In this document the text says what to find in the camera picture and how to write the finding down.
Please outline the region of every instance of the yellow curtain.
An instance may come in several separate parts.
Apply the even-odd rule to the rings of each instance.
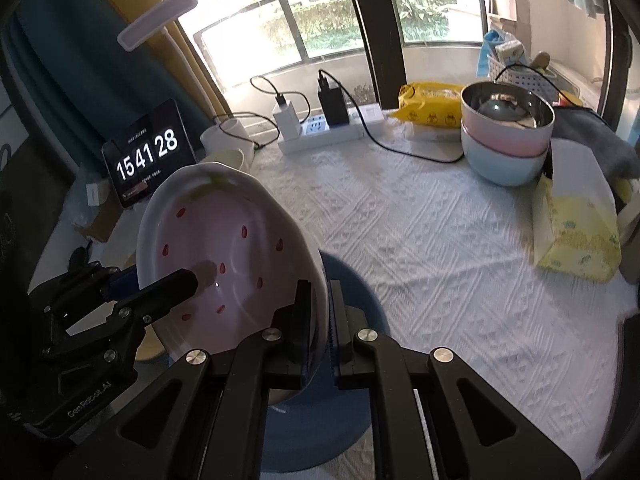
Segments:
[[[124,20],[126,20],[127,23],[131,23],[161,0],[109,1]],[[201,85],[204,87],[213,107],[216,110],[216,113],[224,114],[229,112],[225,98],[214,83],[206,67],[203,65],[202,60],[193,50],[193,46],[186,37],[182,27],[176,23],[171,23],[167,26],[167,29],[169,34],[171,34],[172,38],[174,38],[175,42],[180,46],[180,49],[189,60],[191,68],[198,77]],[[200,108],[202,108],[204,113],[210,117],[211,113],[209,111],[209,107],[204,101],[202,94],[191,78],[188,70],[183,65],[180,56],[176,53],[167,38],[161,34],[156,34],[152,38],[149,38],[146,43],[151,47],[156,57],[164,64],[167,70],[182,84],[184,89],[191,95],[191,97],[193,97],[194,101],[200,105]]]

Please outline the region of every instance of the black power adapter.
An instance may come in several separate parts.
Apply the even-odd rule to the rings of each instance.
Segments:
[[[347,103],[344,101],[342,88],[334,81],[329,83],[322,73],[318,74],[318,100],[329,127],[349,123]]]

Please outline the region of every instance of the table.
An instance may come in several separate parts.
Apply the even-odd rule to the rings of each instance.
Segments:
[[[420,149],[388,121],[396,148]],[[594,469],[616,380],[618,323],[636,288],[532,266],[534,185],[494,186],[463,160],[444,165],[368,139],[257,154],[254,174],[319,247],[359,272],[405,347],[459,354],[577,463]],[[368,433],[292,478],[373,478]]]

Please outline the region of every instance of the digital clock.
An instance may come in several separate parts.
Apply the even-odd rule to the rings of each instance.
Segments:
[[[102,155],[123,207],[152,194],[179,168],[195,164],[173,100],[165,101],[106,142]]]

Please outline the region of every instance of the light blue bowl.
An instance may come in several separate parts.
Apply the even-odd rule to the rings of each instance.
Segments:
[[[498,186],[522,186],[534,180],[545,163],[546,152],[539,156],[511,156],[481,144],[462,125],[462,149],[473,170]]]

